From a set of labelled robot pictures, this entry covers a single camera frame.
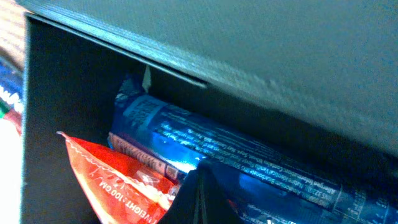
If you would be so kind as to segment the blue Oreo cookie pack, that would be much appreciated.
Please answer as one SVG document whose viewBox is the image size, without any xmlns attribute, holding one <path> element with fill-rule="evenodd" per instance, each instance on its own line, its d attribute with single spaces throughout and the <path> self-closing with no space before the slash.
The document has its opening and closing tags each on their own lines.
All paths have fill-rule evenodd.
<svg viewBox="0 0 398 224">
<path fill-rule="evenodd" d="M 245 223 L 396 223 L 397 200 L 310 170 L 253 137 L 148 95 L 124 79 L 108 142 L 181 183 L 201 161 Z"/>
</svg>

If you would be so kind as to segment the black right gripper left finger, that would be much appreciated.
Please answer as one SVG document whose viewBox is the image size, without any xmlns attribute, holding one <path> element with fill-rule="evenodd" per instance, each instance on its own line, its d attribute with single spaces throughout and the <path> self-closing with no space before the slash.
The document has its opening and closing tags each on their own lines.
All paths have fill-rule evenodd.
<svg viewBox="0 0 398 224">
<path fill-rule="evenodd" d="M 186 176 L 178 194 L 158 224 L 199 224 L 200 208 L 198 193 L 198 170 Z"/>
</svg>

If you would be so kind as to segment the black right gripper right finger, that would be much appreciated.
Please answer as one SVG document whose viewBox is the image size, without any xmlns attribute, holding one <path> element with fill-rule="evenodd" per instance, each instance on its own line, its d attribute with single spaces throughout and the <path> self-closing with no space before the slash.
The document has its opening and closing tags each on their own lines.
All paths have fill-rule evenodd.
<svg viewBox="0 0 398 224">
<path fill-rule="evenodd" d="M 198 216 L 202 224 L 243 223 L 218 185 L 209 161 L 199 163 L 198 180 Z"/>
</svg>

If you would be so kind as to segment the red snack bag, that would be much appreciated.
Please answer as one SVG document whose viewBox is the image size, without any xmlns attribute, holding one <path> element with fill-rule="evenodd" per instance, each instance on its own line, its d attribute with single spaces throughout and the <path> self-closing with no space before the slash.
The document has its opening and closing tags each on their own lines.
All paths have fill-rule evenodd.
<svg viewBox="0 0 398 224">
<path fill-rule="evenodd" d="M 179 186 L 142 162 L 61 133 L 71 168 L 101 223 L 157 223 Z"/>
</svg>

